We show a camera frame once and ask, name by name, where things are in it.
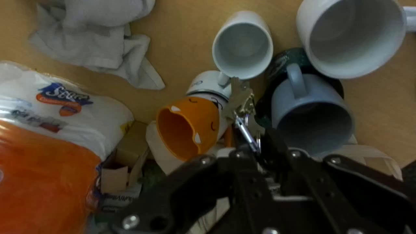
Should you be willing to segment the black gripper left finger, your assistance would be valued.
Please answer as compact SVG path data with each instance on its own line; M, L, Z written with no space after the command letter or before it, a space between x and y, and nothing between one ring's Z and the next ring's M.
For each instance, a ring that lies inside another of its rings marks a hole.
M226 159L226 191L231 202L259 202L265 196L265 180L252 156L232 148Z

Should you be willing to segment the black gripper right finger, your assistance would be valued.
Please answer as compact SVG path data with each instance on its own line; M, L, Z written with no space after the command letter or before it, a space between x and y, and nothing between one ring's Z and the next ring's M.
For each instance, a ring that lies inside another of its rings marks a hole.
M288 159L288 148L275 128L267 128L262 136L262 152L266 169L279 184L280 195L300 195L301 185Z

